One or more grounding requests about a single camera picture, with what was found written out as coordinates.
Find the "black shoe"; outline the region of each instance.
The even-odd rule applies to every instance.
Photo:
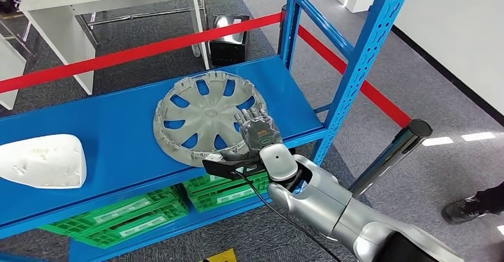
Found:
[[[469,197],[451,203],[441,211],[441,215],[445,221],[451,225],[459,225],[464,222],[470,222],[471,220],[484,216],[487,213],[490,212],[488,210],[482,210],[480,200],[475,197]]]

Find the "blue shelf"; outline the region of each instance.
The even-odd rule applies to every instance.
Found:
[[[295,146],[323,127],[278,56],[219,70],[250,80],[284,138]],[[0,119],[0,144],[67,133],[83,143],[87,179],[74,190],[41,190],[0,179],[0,238],[204,174],[178,163],[156,143],[158,101],[180,78]]]
[[[226,206],[218,207],[204,213],[196,212],[196,210],[190,205],[190,212],[188,216],[107,249],[101,249],[71,240],[68,250],[69,261],[105,261],[106,259],[172,238],[184,232],[212,224],[219,220],[235,216],[236,214],[246,212],[247,210],[251,210],[262,205],[263,203],[256,196]]]

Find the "black baseboard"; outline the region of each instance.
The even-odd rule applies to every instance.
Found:
[[[425,51],[420,45],[416,44],[409,36],[407,36],[402,30],[398,29],[397,26],[392,26],[392,31],[399,36],[402,41],[409,45],[413,50],[415,50],[420,56],[422,56],[432,67],[434,67],[438,72],[441,73],[448,81],[450,81],[455,87],[457,87],[461,92],[464,93],[469,99],[471,99],[476,105],[478,105],[482,110],[488,113],[493,119],[504,126],[504,115],[497,111],[491,104],[487,103],[482,97],[480,97],[475,91],[471,90],[466,84],[464,84],[459,78],[457,78],[453,73],[451,73],[446,67],[444,67],[438,60],[434,59],[427,51]]]

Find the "yellow object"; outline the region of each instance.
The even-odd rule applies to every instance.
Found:
[[[217,255],[214,255],[212,257],[209,257],[205,260],[202,260],[201,262],[207,262],[207,261],[208,262],[237,262],[233,248],[231,248],[230,250],[226,250],[222,253],[219,253]]]

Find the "green crate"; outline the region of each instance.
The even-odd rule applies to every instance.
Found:
[[[267,191],[269,178],[266,172],[250,176],[248,179],[260,193]],[[202,191],[187,192],[187,196],[199,213],[254,195],[252,188],[243,179],[227,182]]]
[[[79,238],[155,209],[155,205],[158,202],[171,202],[177,198],[178,193],[175,187],[163,188],[60,220],[59,222],[42,226],[40,229],[72,238]]]
[[[185,181],[182,184],[187,191],[197,192],[226,182],[231,182],[231,180],[214,175],[204,175]]]
[[[99,248],[108,248],[137,235],[151,231],[189,214],[181,198],[139,217],[108,227],[98,233],[75,239]]]

